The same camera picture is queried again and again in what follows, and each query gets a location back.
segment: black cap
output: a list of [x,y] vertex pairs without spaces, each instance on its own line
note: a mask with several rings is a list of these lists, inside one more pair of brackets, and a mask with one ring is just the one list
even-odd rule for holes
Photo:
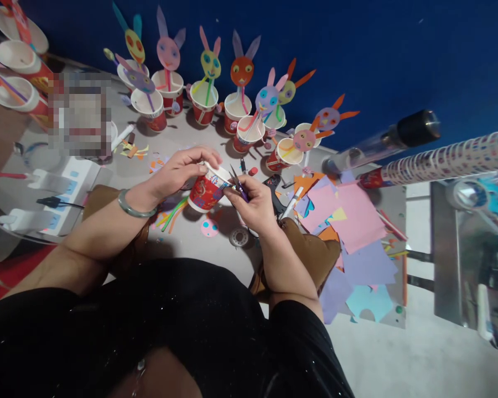
[[435,113],[423,109],[401,119],[397,123],[397,134],[409,148],[434,142],[439,134],[439,120]]

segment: roll of stickers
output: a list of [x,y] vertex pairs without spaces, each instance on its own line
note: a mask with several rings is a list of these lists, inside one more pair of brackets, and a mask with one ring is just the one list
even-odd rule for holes
[[380,188],[488,171],[498,171],[498,132],[408,156],[358,178],[364,188]]

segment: pink paper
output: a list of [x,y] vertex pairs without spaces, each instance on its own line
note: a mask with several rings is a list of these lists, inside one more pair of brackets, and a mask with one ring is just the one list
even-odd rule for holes
[[358,185],[340,185],[337,202],[336,208],[343,207],[347,219],[332,221],[330,225],[345,244],[347,253],[352,254],[387,235],[375,206]]
[[334,213],[339,205],[338,199],[334,195],[334,190],[329,185],[325,185],[318,190],[312,188],[307,195],[312,201],[314,209],[301,222],[308,233],[313,233],[320,224],[324,223]]

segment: white floor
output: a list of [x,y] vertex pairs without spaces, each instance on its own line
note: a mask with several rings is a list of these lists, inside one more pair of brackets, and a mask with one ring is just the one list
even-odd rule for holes
[[[429,196],[429,187],[415,184],[407,194]],[[409,245],[429,253],[429,199],[408,201],[407,214]],[[433,279],[433,264],[408,260],[408,273]],[[408,288],[406,315],[404,330],[341,314],[327,326],[356,397],[498,398],[498,350],[476,331],[436,317],[433,293],[418,287]]]

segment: hand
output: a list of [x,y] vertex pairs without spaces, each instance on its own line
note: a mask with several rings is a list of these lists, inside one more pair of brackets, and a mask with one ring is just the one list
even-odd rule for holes
[[217,169],[223,162],[220,154],[208,146],[177,151],[145,184],[148,191],[160,202],[163,198],[179,191],[192,177],[206,174],[207,168],[196,163],[206,160]]
[[278,224],[273,211],[269,187],[248,175],[242,174],[238,178],[250,198],[249,203],[243,200],[240,194],[232,188],[224,190],[227,199],[238,210],[246,225],[259,236],[275,231]]

